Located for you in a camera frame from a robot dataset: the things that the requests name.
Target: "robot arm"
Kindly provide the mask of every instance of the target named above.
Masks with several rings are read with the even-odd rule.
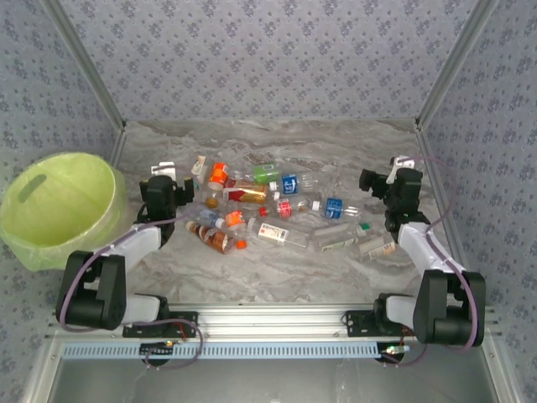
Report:
[[[164,167],[168,169],[169,165],[165,163]],[[162,175],[164,169],[158,171],[156,176],[140,182],[144,204],[137,221],[117,246],[112,245],[87,268],[76,285],[65,315],[66,324],[113,330],[122,323],[152,322],[160,314],[158,297],[127,295],[126,272],[168,242],[175,229],[173,219],[177,207],[193,201],[194,182],[185,179],[183,188],[177,186],[175,168],[173,176],[167,172]],[[58,321],[75,277],[91,256],[93,252],[75,251],[67,259],[56,304]]]
[[[432,231],[427,231],[430,222],[419,211],[422,176],[408,165],[400,165],[394,167],[390,176],[364,170],[360,177],[360,188],[372,189],[373,196],[383,200],[387,207],[386,229],[410,256],[422,277],[417,297],[382,294],[375,301],[375,316],[384,324],[405,325],[421,343],[465,344],[471,335],[472,316],[468,295],[450,267],[455,266],[476,302],[477,318],[473,320],[477,320],[477,336],[472,345],[475,347],[484,336],[485,280],[458,264]]]

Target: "metal bracket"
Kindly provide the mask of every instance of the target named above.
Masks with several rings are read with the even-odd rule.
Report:
[[[174,311],[169,313],[166,319],[184,319],[198,324],[198,312],[194,311]],[[167,323],[160,326],[131,326],[123,328],[124,338],[195,338],[196,330],[188,325],[177,323]]]
[[[344,318],[347,336],[350,338],[403,337],[404,335],[399,323],[381,322],[374,311],[347,311]]]

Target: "brown bottle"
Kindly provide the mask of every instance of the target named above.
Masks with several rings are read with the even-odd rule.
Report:
[[[191,233],[195,233],[205,245],[216,249],[221,254],[227,254],[235,246],[235,238],[216,228],[205,227],[193,221],[187,222],[185,226]]]

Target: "plastic bottle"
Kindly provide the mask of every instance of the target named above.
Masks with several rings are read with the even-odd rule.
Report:
[[[211,173],[207,186],[213,191],[221,191],[226,185],[229,168],[221,161],[217,161],[212,165]]]
[[[389,233],[373,234],[369,238],[360,239],[360,262],[367,263],[381,256],[388,256],[395,251],[395,242]]]
[[[228,179],[222,192],[225,201],[264,204],[267,198],[266,185],[243,179]]]
[[[280,246],[305,250],[310,242],[310,230],[277,218],[250,218],[248,229],[259,239]]]
[[[313,201],[311,204],[311,210],[314,212],[319,212],[325,218],[358,218],[362,215],[362,212],[357,206],[358,203],[355,201],[328,197],[326,199]]]
[[[198,222],[189,221],[185,225],[191,233],[194,233],[201,239],[205,245],[216,249],[221,254],[227,254],[233,249],[235,239],[216,228],[205,227]]]
[[[307,197],[297,196],[290,199],[279,199],[273,201],[268,207],[259,208],[261,217],[273,216],[289,218],[298,212],[307,212],[311,209],[313,201]]]
[[[206,227],[226,228],[226,220],[222,218],[221,214],[216,210],[209,210],[208,208],[198,212],[195,221]]]
[[[274,192],[274,200],[278,200],[282,194],[311,193],[316,189],[318,183],[319,178],[315,172],[304,172],[281,175],[277,181],[270,182],[268,187]]]
[[[226,221],[227,230],[237,239],[237,248],[246,248],[248,246],[246,242],[246,217],[236,201],[228,202],[228,213],[224,220]]]
[[[251,174],[243,174],[241,172],[234,172],[233,177],[235,179],[245,179],[261,185],[266,185],[271,181],[276,181],[279,177],[279,167],[275,162],[269,162],[267,164],[255,165]]]
[[[315,248],[320,252],[345,248],[366,238],[369,233],[369,224],[344,222],[328,228],[316,229],[312,233]]]

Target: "white bottle label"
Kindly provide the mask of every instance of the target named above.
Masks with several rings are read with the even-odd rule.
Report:
[[[386,243],[380,248],[373,249],[369,252],[369,258],[371,260],[380,258],[381,256],[388,256],[395,251],[395,242]]]
[[[289,231],[286,229],[275,227],[274,225],[267,223],[261,224],[261,228],[259,229],[258,233],[259,238],[264,238],[269,241],[276,241],[278,245],[283,245],[288,235]]]
[[[192,167],[192,174],[198,176],[201,173],[201,170],[203,170],[203,165],[205,164],[205,156],[204,155],[198,155],[198,160]]]
[[[357,242],[357,238],[351,238],[351,239],[348,239],[347,241],[341,241],[338,243],[334,243],[332,245],[326,245],[322,247],[321,252],[326,252],[327,250],[345,248],[346,246],[353,245],[356,242]]]

